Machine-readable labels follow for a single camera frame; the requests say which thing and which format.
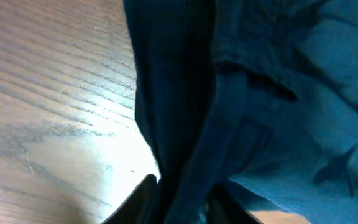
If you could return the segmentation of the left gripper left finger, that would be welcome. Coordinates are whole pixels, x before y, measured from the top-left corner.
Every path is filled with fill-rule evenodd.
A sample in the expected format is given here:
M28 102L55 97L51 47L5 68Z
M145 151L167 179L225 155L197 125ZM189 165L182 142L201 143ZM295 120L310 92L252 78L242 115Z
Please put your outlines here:
M148 174L120 207L102 224L152 223L157 203L157 178Z

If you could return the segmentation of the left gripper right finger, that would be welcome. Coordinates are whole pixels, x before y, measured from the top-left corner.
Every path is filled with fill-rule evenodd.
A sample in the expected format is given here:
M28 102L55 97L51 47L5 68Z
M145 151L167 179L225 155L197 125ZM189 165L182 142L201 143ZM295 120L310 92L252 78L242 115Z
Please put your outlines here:
M207 224L262 224L246 212L223 184L216 185L207 198Z

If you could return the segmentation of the navy blue shorts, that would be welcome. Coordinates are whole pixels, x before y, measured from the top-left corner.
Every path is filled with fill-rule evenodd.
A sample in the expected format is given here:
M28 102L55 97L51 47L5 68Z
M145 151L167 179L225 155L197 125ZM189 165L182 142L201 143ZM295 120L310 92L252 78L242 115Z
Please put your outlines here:
M358 223L358 0L125 1L157 223L217 185L246 210Z

